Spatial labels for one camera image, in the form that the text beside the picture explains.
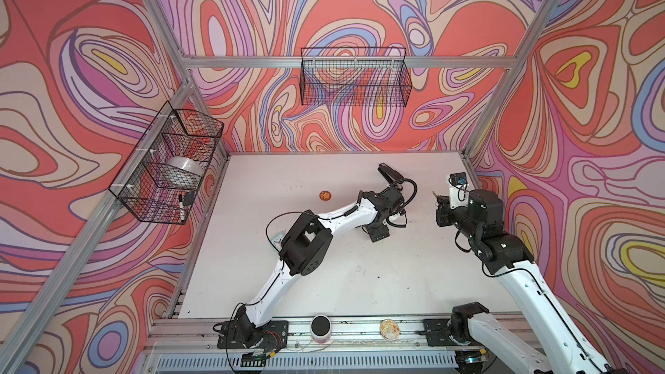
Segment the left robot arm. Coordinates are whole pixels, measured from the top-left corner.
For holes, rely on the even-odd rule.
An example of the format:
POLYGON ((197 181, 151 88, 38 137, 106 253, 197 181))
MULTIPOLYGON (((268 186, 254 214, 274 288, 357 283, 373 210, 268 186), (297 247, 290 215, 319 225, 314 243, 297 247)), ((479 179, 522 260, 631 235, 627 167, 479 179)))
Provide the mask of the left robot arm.
POLYGON ((417 183, 398 178, 382 192, 360 192, 355 203, 337 211, 315 214, 303 211, 277 249, 278 261, 259 293, 248 303, 240 303, 227 325, 226 339, 233 346, 250 348, 264 336, 273 338, 268 328, 275 306, 299 278, 322 265, 334 237, 361 228, 372 242, 386 239, 391 228, 404 228, 394 217, 405 214, 417 195, 417 183))

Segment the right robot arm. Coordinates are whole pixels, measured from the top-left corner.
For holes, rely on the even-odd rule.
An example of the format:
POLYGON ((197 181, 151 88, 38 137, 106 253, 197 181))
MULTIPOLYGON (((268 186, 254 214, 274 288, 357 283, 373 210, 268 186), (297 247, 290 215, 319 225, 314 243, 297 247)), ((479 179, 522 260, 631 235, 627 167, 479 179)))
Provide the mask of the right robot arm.
POLYGON ((436 199, 436 223, 453 226, 481 261, 486 277, 509 293, 540 343, 527 344, 486 306, 472 302, 452 310, 448 335, 455 343, 477 342, 515 373, 619 373, 574 324, 519 237, 504 230, 503 202, 490 190, 471 190, 436 199))

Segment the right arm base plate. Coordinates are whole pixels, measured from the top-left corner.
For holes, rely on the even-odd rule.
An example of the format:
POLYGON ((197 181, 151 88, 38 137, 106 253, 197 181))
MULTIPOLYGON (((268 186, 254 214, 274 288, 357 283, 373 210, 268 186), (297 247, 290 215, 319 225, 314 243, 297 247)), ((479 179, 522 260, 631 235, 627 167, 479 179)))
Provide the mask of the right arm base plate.
POLYGON ((453 335, 450 319, 425 319, 424 329, 419 332, 430 347, 468 346, 469 341, 461 341, 453 335))

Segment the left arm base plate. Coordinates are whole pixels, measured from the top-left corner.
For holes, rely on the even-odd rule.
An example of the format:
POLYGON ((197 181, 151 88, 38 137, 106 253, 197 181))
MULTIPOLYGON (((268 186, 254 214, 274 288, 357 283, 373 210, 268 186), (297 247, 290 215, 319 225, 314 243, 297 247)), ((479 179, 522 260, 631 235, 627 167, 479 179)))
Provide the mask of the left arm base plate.
POLYGON ((249 323, 232 320, 217 323, 212 330, 218 334, 219 349, 279 351, 287 346, 289 323, 287 320, 271 320, 256 328, 249 323))

